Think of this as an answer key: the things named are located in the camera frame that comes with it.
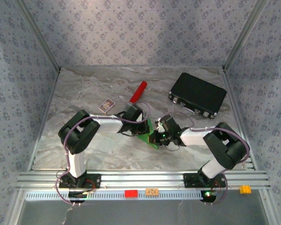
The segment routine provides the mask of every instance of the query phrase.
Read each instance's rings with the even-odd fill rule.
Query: red object
[[[139,100],[139,98],[141,97],[142,93],[144,92],[146,86],[147,86],[147,82],[145,82],[145,81],[141,82],[140,86],[135,91],[135,93],[133,94],[133,96],[131,97],[129,102],[131,102],[133,104],[135,102],[137,102],[137,100]]]
[[[138,190],[126,190],[125,198],[137,198]]]

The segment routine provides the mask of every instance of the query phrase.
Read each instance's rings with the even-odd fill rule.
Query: red stick
[[[147,82],[145,82],[145,81],[141,82],[140,86],[135,91],[135,93],[133,94],[133,96],[131,97],[129,102],[131,102],[131,103],[137,102],[137,100],[139,100],[139,98],[141,97],[142,93],[144,92],[146,86],[147,86]]]

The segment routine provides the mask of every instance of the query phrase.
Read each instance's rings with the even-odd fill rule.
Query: card
[[[115,103],[108,98],[99,106],[99,109],[106,114],[114,104]]]

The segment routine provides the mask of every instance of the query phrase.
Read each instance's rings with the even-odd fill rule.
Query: blue floral wallpaper
[[[25,0],[61,67],[221,65],[255,0]]]
[[[270,0],[228,71],[281,212],[281,0]]]
[[[0,224],[25,171],[56,72],[12,1],[0,1]]]

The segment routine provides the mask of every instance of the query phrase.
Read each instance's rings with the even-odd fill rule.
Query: black box
[[[195,113],[214,118],[226,94],[223,88],[182,73],[170,90],[169,99]]]

